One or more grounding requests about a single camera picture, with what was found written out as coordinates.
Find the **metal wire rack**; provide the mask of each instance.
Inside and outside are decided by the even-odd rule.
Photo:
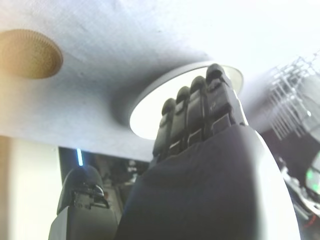
[[[272,74],[266,116],[280,140],[320,127],[320,51],[277,66]]]

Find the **blue light strip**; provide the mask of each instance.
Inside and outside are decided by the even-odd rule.
[[[83,162],[83,160],[82,160],[82,154],[81,154],[80,148],[77,148],[77,149],[76,149],[76,153],[78,154],[78,163],[79,163],[79,166],[83,166],[83,165],[84,165],[84,162]]]

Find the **brown round object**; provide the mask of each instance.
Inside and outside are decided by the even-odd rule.
[[[45,35],[26,29],[0,33],[0,68],[10,74],[42,79],[55,75],[63,56]]]

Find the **robotic hand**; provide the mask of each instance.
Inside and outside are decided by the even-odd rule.
[[[90,224],[80,225],[66,216],[62,237],[49,240],[86,240],[90,234],[90,239],[107,240],[110,232],[115,240],[300,239],[279,168],[248,126],[219,65],[208,68],[206,79],[194,79],[190,89],[181,88],[176,100],[166,101],[153,155],[149,170],[134,184],[116,234],[105,207],[109,220],[91,217]],[[93,208],[81,209],[89,215]],[[54,223],[51,236],[57,236],[54,225],[59,224]]]

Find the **back of robotic hand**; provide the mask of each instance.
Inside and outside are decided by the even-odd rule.
[[[153,155],[116,240],[300,239],[275,160],[219,65],[165,102]]]

